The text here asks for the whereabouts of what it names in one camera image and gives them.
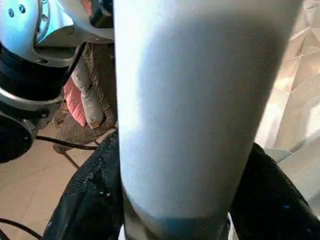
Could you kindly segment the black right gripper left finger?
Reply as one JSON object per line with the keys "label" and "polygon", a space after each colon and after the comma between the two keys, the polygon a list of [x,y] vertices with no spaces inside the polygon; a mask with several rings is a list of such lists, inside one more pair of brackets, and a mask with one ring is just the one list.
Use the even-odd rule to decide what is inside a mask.
{"label": "black right gripper left finger", "polygon": [[124,224],[119,138],[106,137],[68,182],[44,240],[117,240]]}

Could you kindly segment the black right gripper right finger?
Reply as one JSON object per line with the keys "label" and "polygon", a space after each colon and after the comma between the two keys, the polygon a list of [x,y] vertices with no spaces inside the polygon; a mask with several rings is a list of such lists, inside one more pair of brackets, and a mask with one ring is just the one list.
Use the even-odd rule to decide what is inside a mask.
{"label": "black right gripper right finger", "polygon": [[256,143],[230,216],[240,240],[314,240],[316,216],[277,163]]}

